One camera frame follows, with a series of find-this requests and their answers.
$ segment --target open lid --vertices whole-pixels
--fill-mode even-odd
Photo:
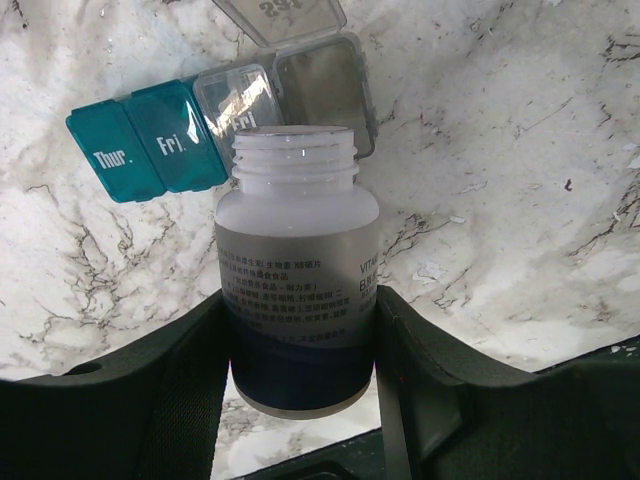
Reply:
[[[338,0],[213,0],[261,47],[288,46],[340,31],[347,17]]]

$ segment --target bottle shoulder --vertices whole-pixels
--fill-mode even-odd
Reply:
[[[367,190],[322,196],[259,197],[233,191],[220,199],[216,223],[240,233],[273,237],[328,235],[363,227],[380,209]]]

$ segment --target white plastic bottle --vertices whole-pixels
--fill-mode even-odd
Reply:
[[[353,132],[259,128],[234,148],[239,190],[220,200],[216,235],[236,386],[273,416],[330,415],[373,368],[379,207],[353,184]]]

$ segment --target bottle neck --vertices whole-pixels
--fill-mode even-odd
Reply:
[[[329,195],[353,189],[353,131],[343,127],[263,127],[233,145],[240,190],[265,197]]]

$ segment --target black object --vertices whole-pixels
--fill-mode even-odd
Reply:
[[[376,322],[382,430],[247,479],[640,478],[636,355],[524,373],[386,287]],[[65,376],[0,382],[0,479],[209,479],[229,335],[217,293]]]

